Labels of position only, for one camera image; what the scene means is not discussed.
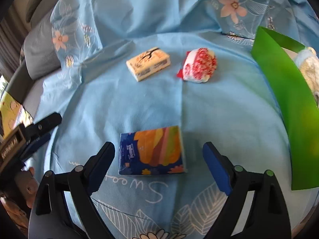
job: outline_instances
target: green screw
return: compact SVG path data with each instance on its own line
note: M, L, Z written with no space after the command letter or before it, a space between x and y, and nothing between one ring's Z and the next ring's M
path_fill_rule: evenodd
M267 170L266 174L271 177L274 175L274 172L272 170Z
M244 170L244 168L241 167L240 165L236 165L236 166L235 166L235 171L237 171L237 172L242 172L243 170Z

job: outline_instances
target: red and white tissue pack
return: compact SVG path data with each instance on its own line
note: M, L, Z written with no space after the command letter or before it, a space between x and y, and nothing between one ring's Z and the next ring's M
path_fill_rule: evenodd
M185 81L207 82L217 68L215 53L207 48L198 48L186 53L183 68L177 77Z

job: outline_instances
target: wall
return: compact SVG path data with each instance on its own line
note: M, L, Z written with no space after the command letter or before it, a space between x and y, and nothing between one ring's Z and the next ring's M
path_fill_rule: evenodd
M26 27L28 31L31 30L30 23L26 22L26 10L27 10L27 4L29 0L14 0L13 6L15 7L22 23Z

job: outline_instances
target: orange flower print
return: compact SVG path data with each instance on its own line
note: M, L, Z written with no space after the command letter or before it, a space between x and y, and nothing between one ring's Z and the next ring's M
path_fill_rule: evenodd
M184 167L181 164L180 166L175 166L174 168L171 168L171 170L168 173L181 173L184 172Z
M151 171L149 169L142 170L142 175L151 175Z
M239 0L218 0L224 7L221 9L221 17L231 16L232 21L237 24L237 14L241 17L247 15L247 10L240 6Z
M55 31L55 37L52 39L53 44L55 45L55 49L57 51L60 50L60 47L66 50L66 46L64 43L68 42L68 40L68 35L61 35L61 33L58 30Z

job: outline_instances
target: yellow flower graphic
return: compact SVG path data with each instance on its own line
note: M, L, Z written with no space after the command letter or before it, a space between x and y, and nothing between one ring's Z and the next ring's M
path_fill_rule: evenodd
M151 175L151 171L149 169L142 170L142 175Z

